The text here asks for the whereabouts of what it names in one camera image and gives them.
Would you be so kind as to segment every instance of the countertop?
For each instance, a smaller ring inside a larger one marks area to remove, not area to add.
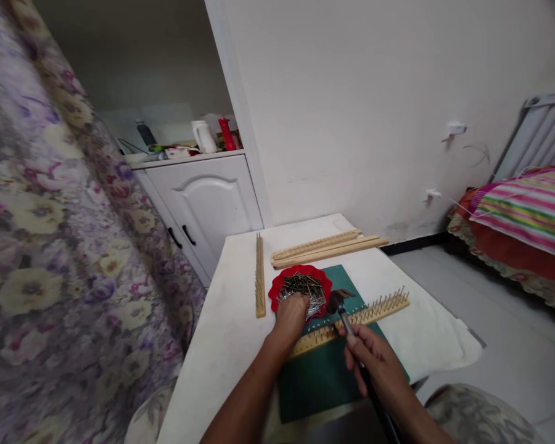
[[[245,151],[242,149],[235,151],[221,151],[213,154],[199,154],[196,156],[178,157],[167,160],[153,160],[151,162],[144,162],[148,156],[146,153],[126,154],[125,161],[128,163],[132,170],[144,170],[146,168],[164,167],[165,165],[174,165],[175,163],[199,162],[200,160],[208,160],[218,157],[230,157],[233,155],[244,155]]]

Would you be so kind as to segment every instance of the black baseboard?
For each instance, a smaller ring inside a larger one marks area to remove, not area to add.
[[[452,235],[448,231],[431,234],[429,236],[418,237],[417,239],[406,240],[397,244],[385,245],[380,249],[387,256],[394,256],[400,253],[406,253],[413,250],[430,247],[431,245],[445,244],[450,241]]]

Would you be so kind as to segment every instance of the hammer head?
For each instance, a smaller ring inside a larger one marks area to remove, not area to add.
[[[334,315],[335,313],[345,312],[344,302],[348,297],[356,297],[355,294],[344,289],[337,289],[331,292],[329,296],[329,305],[327,306],[327,313]]]

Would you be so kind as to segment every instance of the floral curtain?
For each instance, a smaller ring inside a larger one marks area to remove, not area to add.
[[[205,297],[28,0],[0,0],[0,443],[112,443]]]

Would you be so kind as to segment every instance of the red bowl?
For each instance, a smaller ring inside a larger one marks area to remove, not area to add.
[[[276,278],[271,283],[271,290],[269,290],[269,299],[271,299],[271,311],[274,313],[278,312],[279,307],[279,292],[284,286],[284,278],[291,278],[296,273],[304,274],[306,276],[311,276],[312,278],[318,279],[323,287],[323,292],[325,294],[326,303],[321,307],[321,311],[313,314],[308,318],[309,322],[312,318],[322,318],[327,313],[327,306],[329,304],[329,296],[331,295],[331,288],[333,287],[333,282],[331,282],[325,272],[321,269],[315,268],[312,265],[294,265],[293,267],[286,268],[276,276]]]

